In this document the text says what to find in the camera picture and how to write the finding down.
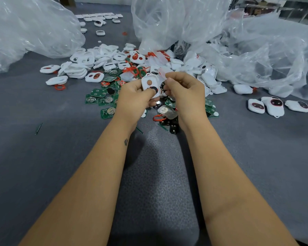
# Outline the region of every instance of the forearm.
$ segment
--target forearm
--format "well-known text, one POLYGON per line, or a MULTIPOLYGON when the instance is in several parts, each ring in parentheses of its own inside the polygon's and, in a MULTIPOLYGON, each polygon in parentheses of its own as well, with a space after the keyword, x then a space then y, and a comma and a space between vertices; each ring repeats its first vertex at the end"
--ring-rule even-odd
POLYGON ((186 136, 212 244, 297 245, 210 122, 198 119, 196 123, 186 136))
POLYGON ((114 119, 20 246, 106 245, 130 128, 114 119))

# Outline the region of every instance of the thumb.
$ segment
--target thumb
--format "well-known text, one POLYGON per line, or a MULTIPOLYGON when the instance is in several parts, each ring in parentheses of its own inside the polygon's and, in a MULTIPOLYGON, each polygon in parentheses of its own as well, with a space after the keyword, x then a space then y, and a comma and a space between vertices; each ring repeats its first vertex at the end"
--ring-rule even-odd
POLYGON ((154 89, 147 88, 146 90, 141 92, 141 96, 144 99, 144 101, 148 102, 150 99, 153 98, 153 96, 156 94, 154 89))
POLYGON ((184 89, 184 87, 173 78, 167 78, 165 84, 169 87, 174 97, 178 96, 178 94, 184 89))

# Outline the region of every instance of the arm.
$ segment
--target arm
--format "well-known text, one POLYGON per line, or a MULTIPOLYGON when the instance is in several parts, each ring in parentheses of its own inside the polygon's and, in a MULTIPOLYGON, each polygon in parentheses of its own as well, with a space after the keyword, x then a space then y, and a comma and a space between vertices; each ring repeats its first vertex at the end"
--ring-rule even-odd
POLYGON ((171 72, 166 77, 164 88, 176 98, 212 245, 296 246, 210 124, 203 84, 182 72, 171 72))
POLYGON ((129 137, 144 110, 157 101, 150 100, 154 90, 141 92, 140 87, 140 80, 122 86, 112 121, 19 246, 107 244, 129 137))

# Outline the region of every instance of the hand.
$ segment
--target hand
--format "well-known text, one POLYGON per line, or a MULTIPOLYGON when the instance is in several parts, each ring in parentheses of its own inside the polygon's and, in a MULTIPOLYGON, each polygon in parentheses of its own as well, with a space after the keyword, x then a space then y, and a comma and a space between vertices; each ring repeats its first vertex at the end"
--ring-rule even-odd
POLYGON ((178 121, 182 130, 187 131, 195 121, 207 120, 205 112, 204 85, 185 72, 169 72, 165 75, 164 90, 176 99, 178 121))
POLYGON ((141 89, 140 79, 131 81, 122 85, 113 119, 119 121, 121 125, 126 125, 131 132, 135 130, 136 125, 144 111, 148 107, 153 107, 160 98, 151 99, 155 95, 155 90, 141 89))

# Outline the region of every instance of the gray work surface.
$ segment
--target gray work surface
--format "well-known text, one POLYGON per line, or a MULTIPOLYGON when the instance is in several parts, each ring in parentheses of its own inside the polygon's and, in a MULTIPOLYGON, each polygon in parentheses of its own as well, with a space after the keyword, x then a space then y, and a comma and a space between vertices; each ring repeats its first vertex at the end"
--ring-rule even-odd
MULTIPOLYGON (((120 49, 126 42, 139 45, 131 14, 123 15, 120 24, 107 21, 101 28, 104 37, 95 35, 93 22, 87 23, 83 47, 98 46, 98 40, 120 49)), ((67 60, 31 52, 0 74, 0 245, 18 244, 110 122, 100 118, 98 105, 84 104, 85 95, 98 84, 69 79, 64 91, 45 84, 52 75, 41 74, 40 68, 67 60)), ((292 235, 308 237, 308 113, 285 108, 279 119, 256 114, 247 110, 247 100, 267 96, 266 92, 238 95, 230 84, 223 85, 227 93, 210 96, 220 114, 211 123, 292 235)), ((144 135, 136 131, 131 137, 111 245, 137 241, 191 246, 199 238, 199 228, 204 229, 185 136, 163 130, 153 122, 155 114, 152 109, 140 119, 144 135)), ((114 145, 103 153, 114 153, 114 145)), ((208 148, 208 158, 215 153, 208 148)))

